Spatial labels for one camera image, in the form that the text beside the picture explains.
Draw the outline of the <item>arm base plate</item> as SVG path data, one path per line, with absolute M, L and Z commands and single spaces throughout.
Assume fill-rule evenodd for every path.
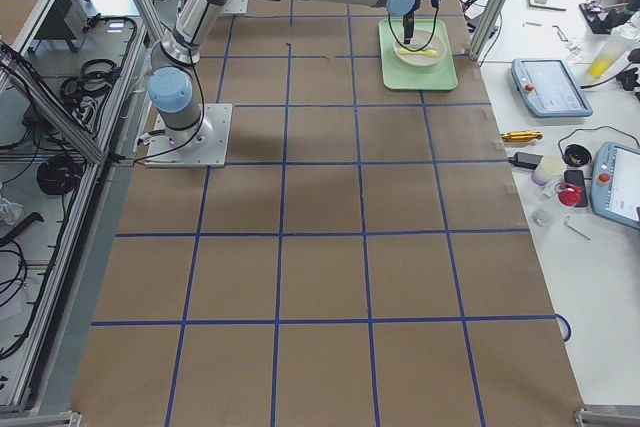
M 155 130 L 164 133 L 153 136 L 144 164 L 149 168 L 223 168 L 226 163 L 233 105 L 206 103 L 204 120 L 185 131 L 167 129 L 160 114 Z

